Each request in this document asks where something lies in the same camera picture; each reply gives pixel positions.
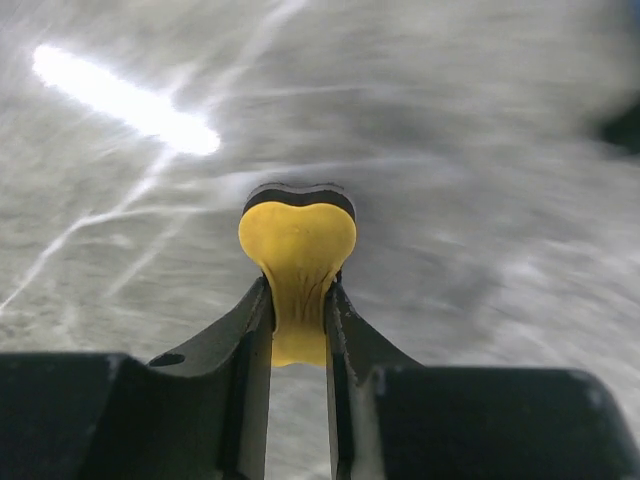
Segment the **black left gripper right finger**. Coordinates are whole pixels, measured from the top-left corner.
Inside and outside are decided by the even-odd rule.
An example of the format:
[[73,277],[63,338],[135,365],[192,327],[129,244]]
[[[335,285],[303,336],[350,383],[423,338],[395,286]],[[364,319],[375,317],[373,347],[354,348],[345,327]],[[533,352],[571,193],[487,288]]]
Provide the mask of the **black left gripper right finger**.
[[336,479],[635,479],[614,397],[577,369],[425,366],[326,297]]

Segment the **yellow black whiteboard eraser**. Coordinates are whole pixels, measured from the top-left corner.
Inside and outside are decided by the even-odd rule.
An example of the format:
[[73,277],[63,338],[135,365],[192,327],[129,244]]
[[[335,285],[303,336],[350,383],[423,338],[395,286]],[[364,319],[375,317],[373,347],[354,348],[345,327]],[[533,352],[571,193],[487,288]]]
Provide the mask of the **yellow black whiteboard eraser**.
[[271,290],[272,365],[324,366],[325,297],[357,240],[352,200],[334,184],[266,183],[249,194],[238,238]]

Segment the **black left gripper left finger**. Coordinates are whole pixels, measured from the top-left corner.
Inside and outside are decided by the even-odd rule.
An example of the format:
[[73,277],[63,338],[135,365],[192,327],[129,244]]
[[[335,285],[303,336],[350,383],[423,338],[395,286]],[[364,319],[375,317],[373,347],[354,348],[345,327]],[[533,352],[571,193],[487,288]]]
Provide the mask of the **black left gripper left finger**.
[[5,479],[260,479],[271,292],[148,363],[124,353],[1,357]]

